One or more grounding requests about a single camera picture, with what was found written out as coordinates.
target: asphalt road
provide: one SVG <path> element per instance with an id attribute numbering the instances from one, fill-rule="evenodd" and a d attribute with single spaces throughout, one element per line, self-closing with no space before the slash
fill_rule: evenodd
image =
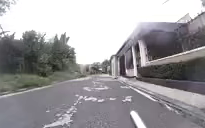
<path id="1" fill-rule="evenodd" d="M 0 97 L 0 128 L 200 128 L 145 94 L 109 77 L 62 82 Z"/>

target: overcast sky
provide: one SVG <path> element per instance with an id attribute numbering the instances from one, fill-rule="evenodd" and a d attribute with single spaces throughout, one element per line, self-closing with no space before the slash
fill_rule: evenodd
<path id="1" fill-rule="evenodd" d="M 47 38 L 66 32 L 77 62 L 109 59 L 138 22 L 176 22 L 186 13 L 201 10 L 200 0 L 19 0 L 0 19 L 6 31 L 21 38 L 27 30 L 45 32 Z"/>

